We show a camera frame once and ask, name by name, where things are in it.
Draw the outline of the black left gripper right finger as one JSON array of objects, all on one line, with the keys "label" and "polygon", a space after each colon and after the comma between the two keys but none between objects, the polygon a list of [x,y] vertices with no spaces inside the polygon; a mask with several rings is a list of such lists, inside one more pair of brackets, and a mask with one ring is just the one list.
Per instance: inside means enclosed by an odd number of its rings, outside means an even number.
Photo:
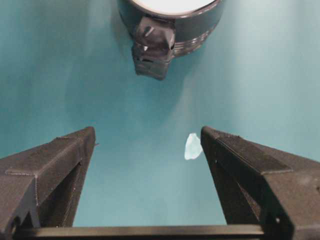
[{"label": "black left gripper right finger", "polygon": [[275,240],[320,237],[320,164],[205,126],[204,151],[229,225],[259,224]]}]

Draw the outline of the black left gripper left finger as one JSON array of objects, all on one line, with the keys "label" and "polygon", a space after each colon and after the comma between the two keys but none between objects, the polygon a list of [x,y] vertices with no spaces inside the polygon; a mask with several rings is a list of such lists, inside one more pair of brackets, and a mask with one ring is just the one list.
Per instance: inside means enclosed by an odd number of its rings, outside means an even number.
[{"label": "black left gripper left finger", "polygon": [[72,227],[95,145],[89,126],[1,158],[0,238],[23,227]]}]

